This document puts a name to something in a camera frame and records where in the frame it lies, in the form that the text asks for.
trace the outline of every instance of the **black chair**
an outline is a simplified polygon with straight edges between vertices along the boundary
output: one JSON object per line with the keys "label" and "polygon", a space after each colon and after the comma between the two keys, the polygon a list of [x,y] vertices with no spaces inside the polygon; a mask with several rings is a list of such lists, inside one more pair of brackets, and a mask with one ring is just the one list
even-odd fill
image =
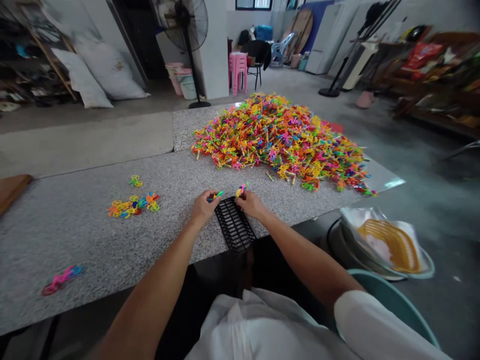
{"label": "black chair", "polygon": [[[255,63],[247,67],[247,75],[255,75],[255,91],[257,90],[257,81],[260,76],[260,86],[262,86],[262,72],[265,71],[272,61],[272,50],[270,44],[263,40],[251,40],[244,44],[240,50],[242,53],[247,53],[248,56],[255,58]],[[255,72],[249,72],[250,68],[255,68]],[[241,86],[244,86],[244,79],[241,79]]]}

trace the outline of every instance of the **fan base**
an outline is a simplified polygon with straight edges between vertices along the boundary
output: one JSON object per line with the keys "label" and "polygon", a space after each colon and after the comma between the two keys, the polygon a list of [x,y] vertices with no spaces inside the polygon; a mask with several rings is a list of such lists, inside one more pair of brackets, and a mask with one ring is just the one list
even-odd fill
{"label": "fan base", "polygon": [[336,98],[337,96],[340,95],[340,91],[337,89],[327,89],[327,88],[322,88],[318,90],[318,93],[322,96],[325,96],[327,98]]}
{"label": "fan base", "polygon": [[189,109],[198,109],[198,108],[208,108],[212,106],[211,103],[209,102],[206,102],[206,101],[196,101],[196,102],[192,102],[188,108]]}

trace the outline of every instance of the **white sack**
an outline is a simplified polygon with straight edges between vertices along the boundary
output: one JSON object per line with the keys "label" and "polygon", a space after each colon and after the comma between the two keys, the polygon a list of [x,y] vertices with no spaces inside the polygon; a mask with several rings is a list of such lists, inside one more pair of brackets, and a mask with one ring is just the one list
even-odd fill
{"label": "white sack", "polygon": [[80,93],[85,109],[113,108],[105,92],[94,79],[80,56],[74,52],[56,48],[53,48],[52,51],[68,69],[71,88]]}
{"label": "white sack", "polygon": [[74,40],[74,47],[110,99],[141,99],[150,96],[133,80],[129,65],[114,47],[85,36],[78,36]]}

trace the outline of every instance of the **red bag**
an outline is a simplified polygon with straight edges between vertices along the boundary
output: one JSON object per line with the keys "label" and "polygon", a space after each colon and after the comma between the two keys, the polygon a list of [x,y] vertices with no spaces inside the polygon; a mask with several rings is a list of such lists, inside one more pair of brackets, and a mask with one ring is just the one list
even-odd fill
{"label": "red bag", "polygon": [[400,70],[414,72],[423,68],[430,60],[435,59],[443,48],[440,44],[419,42]]}

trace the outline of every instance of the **yellow plastic basket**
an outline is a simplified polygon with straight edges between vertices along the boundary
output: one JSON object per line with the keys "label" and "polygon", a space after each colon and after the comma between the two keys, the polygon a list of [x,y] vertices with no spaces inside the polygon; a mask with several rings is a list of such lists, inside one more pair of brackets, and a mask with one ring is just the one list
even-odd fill
{"label": "yellow plastic basket", "polygon": [[403,273],[417,274],[421,271],[420,262],[414,243],[403,230],[388,221],[368,219],[358,228],[366,239],[371,235],[382,240],[390,249],[392,269]]}

